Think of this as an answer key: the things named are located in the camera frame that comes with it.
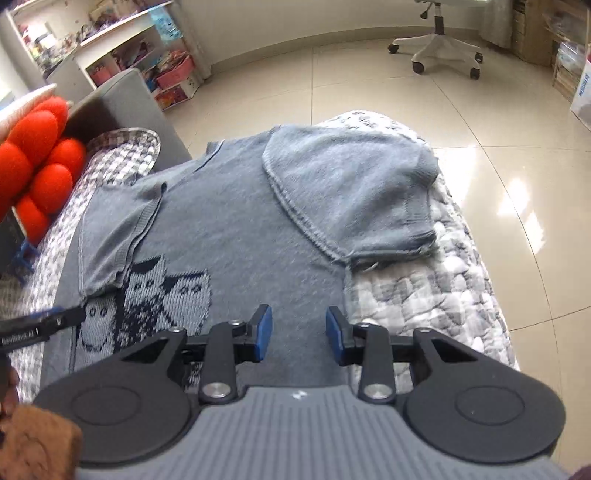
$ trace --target wooden cabinet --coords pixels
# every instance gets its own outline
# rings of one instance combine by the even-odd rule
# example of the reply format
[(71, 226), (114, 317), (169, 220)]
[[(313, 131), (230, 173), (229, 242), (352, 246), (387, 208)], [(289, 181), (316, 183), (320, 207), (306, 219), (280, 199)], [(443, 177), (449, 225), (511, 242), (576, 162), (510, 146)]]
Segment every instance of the wooden cabinet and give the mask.
[(511, 50), (522, 60), (550, 66), (552, 38), (542, 13), (550, 0), (514, 0)]

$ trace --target cardboard box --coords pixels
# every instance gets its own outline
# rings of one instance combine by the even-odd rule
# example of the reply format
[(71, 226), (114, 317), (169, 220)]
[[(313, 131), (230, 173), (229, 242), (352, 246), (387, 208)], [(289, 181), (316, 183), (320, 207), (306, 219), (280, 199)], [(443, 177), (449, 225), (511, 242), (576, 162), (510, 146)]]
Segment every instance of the cardboard box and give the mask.
[(591, 85), (589, 83), (591, 83), (591, 53), (587, 56), (579, 86), (570, 105), (571, 111), (579, 117), (584, 126), (591, 130)]

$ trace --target box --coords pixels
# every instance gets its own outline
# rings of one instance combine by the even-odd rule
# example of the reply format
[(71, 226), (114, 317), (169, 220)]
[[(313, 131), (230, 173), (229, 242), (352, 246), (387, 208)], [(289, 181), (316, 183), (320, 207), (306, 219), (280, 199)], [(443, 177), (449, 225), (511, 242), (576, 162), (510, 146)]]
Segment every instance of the box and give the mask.
[(175, 68), (170, 70), (170, 72), (163, 73), (156, 78), (158, 85), (162, 90), (166, 90), (176, 83), (180, 83), (183, 80), (186, 80), (191, 72), (194, 70), (195, 64), (193, 63), (193, 59), (191, 55), (187, 55), (179, 65)]
[(180, 82), (178, 85), (159, 93), (156, 96), (156, 101), (160, 108), (165, 110), (177, 103), (193, 98), (193, 95), (195, 95), (195, 92), (197, 91), (197, 87), (198, 85), (195, 78), (190, 75), (189, 78)]
[(574, 93), (571, 111), (579, 117), (579, 120), (591, 130), (591, 53), (587, 56), (583, 74), (579, 80), (579, 86)]

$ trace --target blue plastic object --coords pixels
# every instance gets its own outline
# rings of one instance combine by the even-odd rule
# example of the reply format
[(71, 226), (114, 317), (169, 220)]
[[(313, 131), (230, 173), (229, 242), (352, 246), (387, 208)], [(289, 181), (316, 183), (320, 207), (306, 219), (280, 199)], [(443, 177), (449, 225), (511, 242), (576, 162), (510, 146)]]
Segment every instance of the blue plastic object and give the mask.
[(264, 360), (267, 354), (267, 347), (271, 340), (271, 334), (273, 333), (273, 313), (271, 307), (267, 307), (267, 311), (262, 317), (261, 322), (258, 325), (256, 331), (256, 344), (255, 344), (255, 355), (257, 361), (261, 362)]
[(335, 361), (341, 365), (343, 354), (345, 352), (345, 347), (343, 346), (343, 334), (330, 309), (326, 310), (326, 336), (329, 338), (330, 348), (333, 351)]

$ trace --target floor tile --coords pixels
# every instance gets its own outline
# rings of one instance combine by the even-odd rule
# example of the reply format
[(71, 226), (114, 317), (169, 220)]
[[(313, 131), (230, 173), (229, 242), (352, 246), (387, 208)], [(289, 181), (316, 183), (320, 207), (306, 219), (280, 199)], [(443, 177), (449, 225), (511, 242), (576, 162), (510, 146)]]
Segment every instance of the floor tile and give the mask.
[(560, 395), (560, 363), (552, 320), (513, 330), (511, 342), (521, 371)]
[(313, 85), (415, 75), (407, 58), (388, 54), (390, 41), (354, 42), (314, 53)]
[(529, 237), (553, 317), (591, 305), (591, 153), (486, 148)]
[(356, 109), (388, 115), (416, 130), (434, 148), (478, 144), (455, 108), (429, 78), (361, 80), (313, 89), (314, 124)]
[(185, 147), (191, 144), (195, 136), (195, 125), (204, 120), (207, 115), (208, 99), (201, 93), (202, 89), (199, 88), (192, 99), (174, 105), (164, 112)]
[(310, 88), (312, 49), (254, 61), (213, 75), (198, 91), (215, 108)]
[(530, 244), (483, 149), (443, 148), (435, 154), (485, 262), (509, 328), (548, 320), (548, 302)]
[(550, 81), (547, 71), (515, 70), (502, 59), (485, 55), (476, 82), (446, 67), (425, 75), (442, 89), (484, 147), (591, 150), (591, 133), (569, 111), (568, 101), (550, 84), (541, 87)]
[(574, 472), (591, 463), (591, 309), (572, 313), (553, 322), (560, 356), (562, 399), (566, 406), (560, 463)]
[(194, 126), (189, 146), (193, 157), (205, 152), (208, 141), (254, 135), (279, 124), (310, 124), (311, 92), (284, 93), (210, 112)]

